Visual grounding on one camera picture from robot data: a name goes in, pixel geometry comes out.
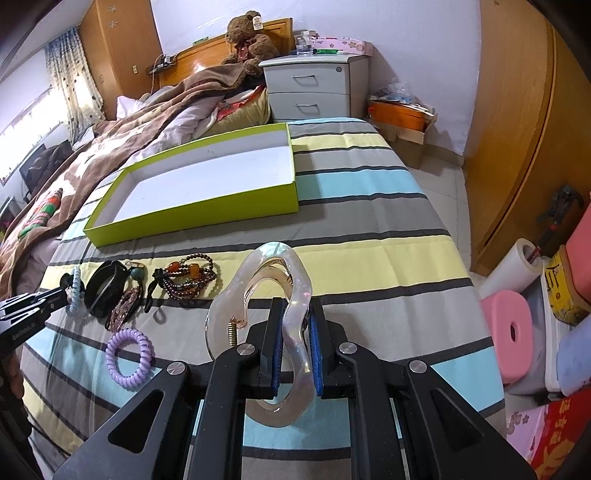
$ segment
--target amber bead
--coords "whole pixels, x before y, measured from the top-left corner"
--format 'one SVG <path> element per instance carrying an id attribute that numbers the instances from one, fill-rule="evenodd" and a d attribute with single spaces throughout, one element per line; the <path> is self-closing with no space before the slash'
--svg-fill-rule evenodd
<path id="1" fill-rule="evenodd" d="M 166 270 L 168 270 L 169 273 L 175 273 L 179 268 L 181 268 L 181 264 L 179 262 L 172 262 Z"/>
<path id="2" fill-rule="evenodd" d="M 201 268 L 199 267 L 198 264 L 192 263 L 189 265 L 189 275 L 194 280 L 201 278 Z"/>

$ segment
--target curtain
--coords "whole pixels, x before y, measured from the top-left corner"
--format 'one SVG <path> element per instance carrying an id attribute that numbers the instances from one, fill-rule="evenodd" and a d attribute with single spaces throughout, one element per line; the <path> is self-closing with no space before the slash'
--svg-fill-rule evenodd
<path id="1" fill-rule="evenodd" d="M 77 27 L 46 44 L 45 59 L 51 87 L 64 100 L 64 123 L 73 144 L 89 126 L 105 118 L 100 110 L 103 99 L 90 75 Z"/>

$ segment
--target orange container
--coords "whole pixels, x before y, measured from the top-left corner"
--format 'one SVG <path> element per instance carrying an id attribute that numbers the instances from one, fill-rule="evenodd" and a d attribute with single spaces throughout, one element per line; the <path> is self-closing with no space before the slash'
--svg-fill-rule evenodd
<path id="1" fill-rule="evenodd" d="M 399 103 L 372 101 L 369 103 L 368 112 L 371 120 L 376 122 L 420 132 L 425 129 L 425 114 Z"/>

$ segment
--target cable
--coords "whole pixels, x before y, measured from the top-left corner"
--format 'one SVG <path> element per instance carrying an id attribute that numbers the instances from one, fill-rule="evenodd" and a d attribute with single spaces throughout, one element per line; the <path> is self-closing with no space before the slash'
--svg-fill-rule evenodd
<path id="1" fill-rule="evenodd" d="M 150 89 L 150 97 L 154 93 L 154 77 L 156 75 L 156 64 L 158 63 L 158 61 L 161 57 L 164 57 L 164 53 L 161 53 L 160 55 L 158 55 L 156 57 L 156 60 L 154 60 L 154 65 L 152 66 L 152 88 Z"/>

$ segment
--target teddy bear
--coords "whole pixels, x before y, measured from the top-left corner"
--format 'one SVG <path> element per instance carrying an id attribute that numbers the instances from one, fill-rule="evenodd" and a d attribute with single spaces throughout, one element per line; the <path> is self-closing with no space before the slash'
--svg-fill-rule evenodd
<path id="1" fill-rule="evenodd" d="M 262 73 L 261 68 L 258 66 L 259 62 L 280 55 L 268 35 L 256 33 L 252 19 L 260 16 L 259 12 L 250 10 L 245 15 L 230 20 L 226 32 L 226 41 L 235 45 L 235 52 L 225 58 L 222 65 L 244 62 L 246 72 L 258 77 Z"/>

